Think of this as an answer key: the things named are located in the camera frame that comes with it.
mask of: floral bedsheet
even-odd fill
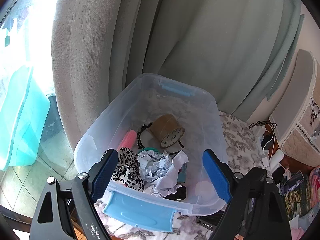
[[[221,125],[226,140],[228,165],[232,171],[246,174],[253,167],[264,168],[254,135],[249,125],[230,114],[220,112]],[[196,217],[176,213],[173,232],[149,231],[122,223],[105,215],[102,200],[95,203],[97,213],[110,235],[129,240],[207,240],[212,231],[195,223]]]

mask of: smartphone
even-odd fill
[[[303,182],[304,177],[301,171],[294,174],[291,179],[286,181],[283,185],[279,187],[279,192],[281,196],[287,195],[290,191],[295,189],[301,182]]]

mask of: white wall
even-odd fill
[[[304,14],[305,18],[302,24],[297,47],[288,67],[287,74],[270,101],[268,102],[267,98],[264,98],[247,120],[247,123],[266,120],[276,108],[291,80],[299,49],[311,51],[317,61],[320,62],[320,29],[304,4],[301,6],[301,14]]]

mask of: pink hair roller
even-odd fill
[[[137,133],[134,130],[130,130],[129,132],[127,132],[118,147],[118,151],[122,147],[127,147],[131,149],[134,142],[136,141],[136,138],[137,138]]]

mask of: plastic storage bin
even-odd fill
[[[32,165],[37,156],[50,101],[32,78],[32,67],[22,66],[9,81],[0,110],[0,169]]]
[[[184,183],[187,197],[181,202],[167,200],[110,181],[107,189],[111,197],[107,211],[115,219],[145,229],[170,231],[174,212],[205,216],[225,205],[202,165],[206,149],[212,149],[222,162],[227,162],[214,97],[200,88],[156,74],[138,76],[87,130],[74,152],[77,171],[88,172],[94,163],[100,161],[105,150],[117,149],[127,131],[138,131],[143,124],[168,113],[186,129],[181,142],[189,158]]]

